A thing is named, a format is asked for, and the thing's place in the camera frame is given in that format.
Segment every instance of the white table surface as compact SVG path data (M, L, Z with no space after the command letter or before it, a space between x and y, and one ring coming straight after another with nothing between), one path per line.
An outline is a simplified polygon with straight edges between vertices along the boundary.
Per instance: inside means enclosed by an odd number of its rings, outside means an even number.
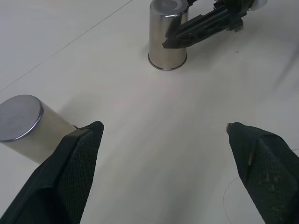
M0 2L0 102L31 94L74 125L104 123L83 224L263 224L225 126L299 148L299 2L269 0L171 72L147 61L149 4ZM198 1L190 18L212 8ZM36 167L0 145L0 215Z

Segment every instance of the silver can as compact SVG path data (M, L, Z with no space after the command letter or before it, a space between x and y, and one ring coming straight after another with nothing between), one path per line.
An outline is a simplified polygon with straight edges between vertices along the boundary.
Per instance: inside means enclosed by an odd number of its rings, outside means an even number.
M0 142L39 164L74 130L34 96L19 95L0 105Z
M188 20L187 0L153 0L149 14L149 62L157 69L173 70L187 59L186 48L165 49L167 35Z

